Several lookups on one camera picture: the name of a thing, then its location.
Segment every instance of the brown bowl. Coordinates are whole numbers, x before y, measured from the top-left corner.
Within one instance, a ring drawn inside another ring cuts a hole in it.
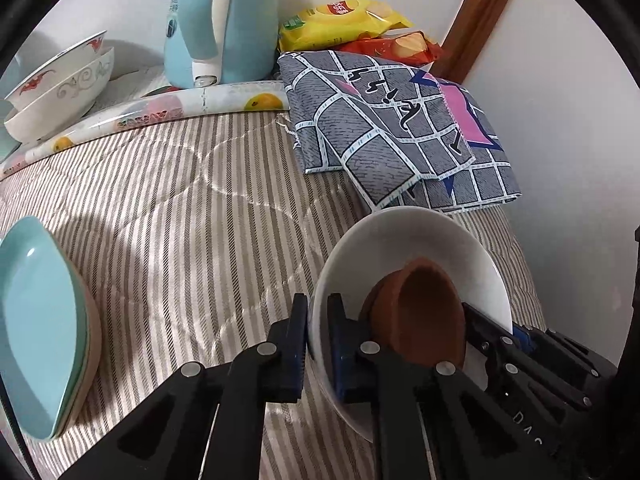
[[[418,258],[380,280],[360,313],[373,339],[407,361],[435,366],[465,361],[465,314],[456,287],[435,262]]]

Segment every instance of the yellow snack package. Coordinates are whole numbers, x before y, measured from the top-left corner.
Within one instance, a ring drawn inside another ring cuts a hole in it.
[[[402,14],[373,0],[343,0],[307,9],[280,27],[281,52],[322,50],[348,41],[376,38],[393,28],[413,27]]]

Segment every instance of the red snack package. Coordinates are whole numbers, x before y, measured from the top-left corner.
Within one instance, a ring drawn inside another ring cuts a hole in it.
[[[338,46],[336,50],[381,57],[410,66],[426,65],[444,54],[442,47],[437,43],[431,43],[423,32],[351,41]]]

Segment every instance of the large white bowl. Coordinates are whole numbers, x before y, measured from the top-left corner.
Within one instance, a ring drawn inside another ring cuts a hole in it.
[[[106,30],[70,46],[31,72],[6,99],[18,111],[98,57]]]
[[[351,227],[329,255],[314,291],[308,327],[310,364],[324,396],[347,424],[370,442],[369,406],[342,404],[332,386],[326,298],[339,292],[347,317],[358,319],[373,286],[419,256],[430,258],[447,272],[462,301],[508,332],[512,330],[509,298],[491,256],[452,219],[430,209],[400,206],[375,212]],[[467,345],[463,371],[485,388],[482,364],[482,354]]]
[[[47,139],[71,126],[94,104],[113,70],[114,49],[78,70],[68,79],[38,97],[24,110],[12,110],[4,127],[15,140]]]

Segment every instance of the snack package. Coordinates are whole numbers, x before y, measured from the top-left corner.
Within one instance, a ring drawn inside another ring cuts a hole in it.
[[[336,48],[342,52],[367,54],[410,66],[423,66],[443,56],[442,47],[423,32],[409,32],[399,36],[356,40]]]
[[[307,9],[280,27],[281,52],[322,50],[348,41],[376,38],[412,23],[387,4],[373,0],[343,0]]]

